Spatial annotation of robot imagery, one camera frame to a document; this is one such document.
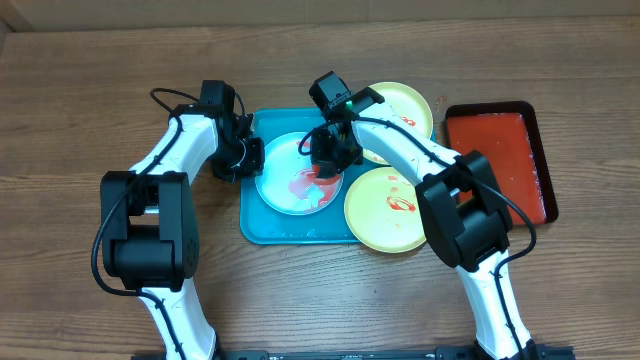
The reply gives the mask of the red sponge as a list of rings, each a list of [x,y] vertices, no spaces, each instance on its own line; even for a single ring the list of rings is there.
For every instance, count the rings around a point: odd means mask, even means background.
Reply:
[[[321,169],[318,165],[313,165],[311,170],[312,170],[312,182],[318,186],[330,186],[342,180],[341,174],[336,174],[335,176],[332,176],[332,177],[321,177],[320,176]]]

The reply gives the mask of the light blue plate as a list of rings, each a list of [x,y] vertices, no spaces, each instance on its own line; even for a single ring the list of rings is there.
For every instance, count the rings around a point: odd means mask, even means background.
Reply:
[[[260,197],[286,215],[308,215],[327,207],[341,190],[343,177],[319,178],[310,156],[299,153],[304,132],[281,135],[265,147],[262,174],[256,178]]]

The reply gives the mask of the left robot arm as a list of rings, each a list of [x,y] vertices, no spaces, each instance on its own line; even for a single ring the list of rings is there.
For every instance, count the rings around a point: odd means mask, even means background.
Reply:
[[[191,185],[205,163],[235,183],[261,173],[264,143],[232,86],[205,80],[199,96],[168,110],[168,129],[127,171],[100,184],[101,225],[91,271],[105,292],[135,297],[164,341],[164,359],[223,359],[226,354],[202,309],[194,275],[200,241]]]

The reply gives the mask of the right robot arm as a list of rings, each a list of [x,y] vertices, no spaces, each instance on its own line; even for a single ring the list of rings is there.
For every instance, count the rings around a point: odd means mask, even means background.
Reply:
[[[536,358],[508,271],[515,258],[508,251],[511,216],[522,211],[501,193],[488,159],[431,141],[406,124],[381,94],[370,87],[352,92],[333,72],[315,80],[309,95],[325,120],[303,139],[317,176],[332,178],[361,163],[363,150],[382,156],[414,187],[429,246],[463,282],[478,354]]]

